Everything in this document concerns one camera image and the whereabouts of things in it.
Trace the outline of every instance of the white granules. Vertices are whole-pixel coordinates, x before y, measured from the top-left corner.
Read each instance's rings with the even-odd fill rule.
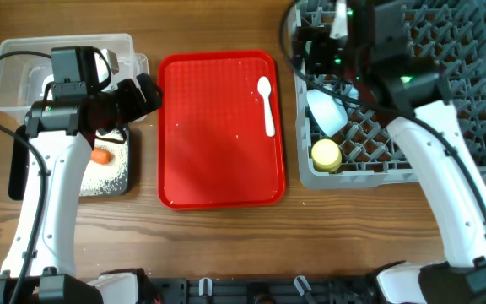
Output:
[[[100,136],[100,138],[112,138],[122,140],[119,131]],[[106,165],[100,165],[94,161],[88,163],[85,169],[84,179],[80,196],[111,195],[111,193],[120,193],[128,184],[128,142],[124,144],[113,144],[96,139],[95,148],[102,148],[112,154],[111,162]]]

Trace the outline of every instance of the orange object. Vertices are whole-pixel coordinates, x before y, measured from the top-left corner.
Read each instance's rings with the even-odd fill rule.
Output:
[[[91,160],[100,165],[107,165],[111,162],[111,153],[102,148],[95,148],[91,152]]]

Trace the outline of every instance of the green light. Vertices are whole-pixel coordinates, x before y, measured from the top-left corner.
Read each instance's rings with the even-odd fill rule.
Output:
[[[403,84],[407,84],[409,83],[410,81],[412,81],[413,79],[413,76],[402,76],[401,77],[401,81]]]

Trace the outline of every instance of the red tray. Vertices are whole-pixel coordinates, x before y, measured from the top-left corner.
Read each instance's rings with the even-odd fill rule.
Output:
[[[277,72],[264,51],[181,54],[159,66],[158,194],[171,209],[274,204],[286,179]],[[258,79],[267,76],[275,136]]]

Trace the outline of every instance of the plastic bin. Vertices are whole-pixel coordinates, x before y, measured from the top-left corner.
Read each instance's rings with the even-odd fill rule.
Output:
[[[318,26],[330,19],[333,6],[324,1],[301,2],[289,16],[288,28]],[[449,77],[464,139],[486,181],[486,0],[406,1],[406,27],[413,56],[432,56]],[[348,110],[348,125],[333,137],[343,153],[336,173],[314,169],[311,146],[322,138],[307,105],[306,83],[295,76],[296,136],[300,180],[314,189],[364,188],[399,182],[417,182],[403,152],[375,121],[372,110]],[[349,85],[338,91],[349,94]]]
[[[134,53],[132,37],[128,34],[70,35],[40,38],[8,39],[1,43],[0,55],[12,51],[36,51],[50,54],[53,47],[94,46],[109,49],[117,55],[119,73],[112,75],[111,85],[116,88],[123,79],[134,79],[140,73],[148,73],[148,59]],[[44,57],[19,55],[0,61],[0,111],[24,122],[30,106],[42,100],[47,82],[53,79],[51,61]]]

